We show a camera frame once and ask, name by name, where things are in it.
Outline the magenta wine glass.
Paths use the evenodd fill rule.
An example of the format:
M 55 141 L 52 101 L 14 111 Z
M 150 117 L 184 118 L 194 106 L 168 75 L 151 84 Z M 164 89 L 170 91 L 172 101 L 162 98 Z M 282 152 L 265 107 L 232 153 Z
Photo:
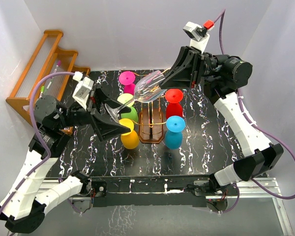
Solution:
M 124 71 L 119 75 L 119 82 L 124 86 L 123 92 L 134 95 L 136 74 L 131 71 Z

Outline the clear wine glass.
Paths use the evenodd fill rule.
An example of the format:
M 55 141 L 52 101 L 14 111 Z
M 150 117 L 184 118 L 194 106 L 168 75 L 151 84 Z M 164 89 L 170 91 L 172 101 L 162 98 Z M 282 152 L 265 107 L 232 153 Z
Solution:
M 106 111 L 115 122 L 118 122 L 119 113 L 122 111 L 122 109 L 128 107 L 129 105 L 131 106 L 132 102 L 139 101 L 141 103 L 149 103 L 161 97 L 166 92 L 166 89 L 161 88 L 161 84 L 164 82 L 164 80 L 165 76 L 163 72 L 160 70 L 153 71 L 152 73 L 143 77 L 135 85 L 134 95 L 129 101 L 117 108 L 112 108 L 108 104 L 105 104 L 104 106 Z

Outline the gold wire wine glass rack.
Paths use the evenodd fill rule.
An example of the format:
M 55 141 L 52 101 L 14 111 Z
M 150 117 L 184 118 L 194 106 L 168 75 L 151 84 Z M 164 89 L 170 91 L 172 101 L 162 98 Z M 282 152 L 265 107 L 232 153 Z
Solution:
M 161 110 L 160 99 L 155 99 L 149 103 L 141 103 L 139 112 L 139 139 L 143 144 L 158 144 L 165 137 L 165 114 Z

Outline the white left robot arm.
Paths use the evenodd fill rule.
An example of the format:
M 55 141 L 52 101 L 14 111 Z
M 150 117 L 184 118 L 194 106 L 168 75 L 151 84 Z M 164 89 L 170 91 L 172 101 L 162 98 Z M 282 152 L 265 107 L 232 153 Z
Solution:
M 75 101 L 66 107 L 51 95 L 37 99 L 32 106 L 35 135 L 27 151 L 25 162 L 11 190 L 0 202 L 0 220 L 13 234 L 30 234 L 35 231 L 45 215 L 63 201 L 74 195 L 87 196 L 92 184 L 88 175 L 76 171 L 55 187 L 39 193 L 39 188 L 51 167 L 63 153 L 69 135 L 63 132 L 69 126 L 90 125 L 101 141 L 128 132 L 117 116 L 108 118 L 100 114 L 101 107 L 107 111 L 128 108 L 109 95 L 102 88 L 95 87 L 86 95 L 75 92 Z

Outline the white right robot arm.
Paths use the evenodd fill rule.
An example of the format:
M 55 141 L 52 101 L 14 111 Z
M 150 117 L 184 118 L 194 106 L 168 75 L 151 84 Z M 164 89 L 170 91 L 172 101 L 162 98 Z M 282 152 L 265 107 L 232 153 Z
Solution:
M 215 195 L 221 195 L 229 184 L 249 181 L 271 170 L 283 154 L 282 146 L 274 145 L 254 128 L 240 109 L 237 92 L 248 84 L 252 70 L 251 63 L 237 56 L 212 55 L 182 46 L 161 84 L 162 89 L 192 89 L 201 84 L 204 95 L 223 115 L 239 141 L 244 158 L 209 177 L 206 187 Z

